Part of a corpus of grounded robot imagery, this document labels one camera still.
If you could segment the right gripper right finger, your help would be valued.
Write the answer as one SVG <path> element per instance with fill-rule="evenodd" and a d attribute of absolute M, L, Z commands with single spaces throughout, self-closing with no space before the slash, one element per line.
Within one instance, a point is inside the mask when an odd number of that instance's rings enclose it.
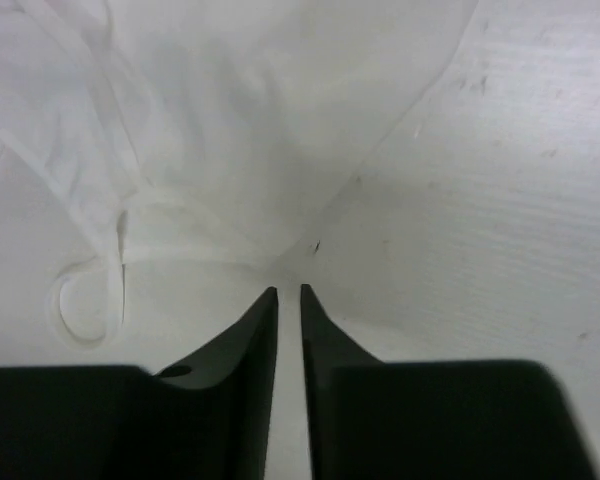
<path fill-rule="evenodd" d="M 528 360 L 384 362 L 300 296 L 316 479 L 595 479 L 565 392 Z"/>

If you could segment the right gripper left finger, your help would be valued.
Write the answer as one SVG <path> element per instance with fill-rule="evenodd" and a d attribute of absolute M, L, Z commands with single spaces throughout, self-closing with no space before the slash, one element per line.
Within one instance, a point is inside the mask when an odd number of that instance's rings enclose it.
<path fill-rule="evenodd" d="M 0 368 L 0 479 L 260 479 L 278 295 L 156 374 Z"/>

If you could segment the white tank top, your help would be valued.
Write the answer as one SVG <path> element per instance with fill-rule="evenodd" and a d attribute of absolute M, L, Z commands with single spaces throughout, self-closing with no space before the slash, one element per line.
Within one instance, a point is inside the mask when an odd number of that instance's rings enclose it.
<path fill-rule="evenodd" d="M 125 268 L 263 267 L 297 243 L 453 58 L 473 1 L 0 1 L 0 157 L 92 249 L 46 315 L 126 321 Z"/>

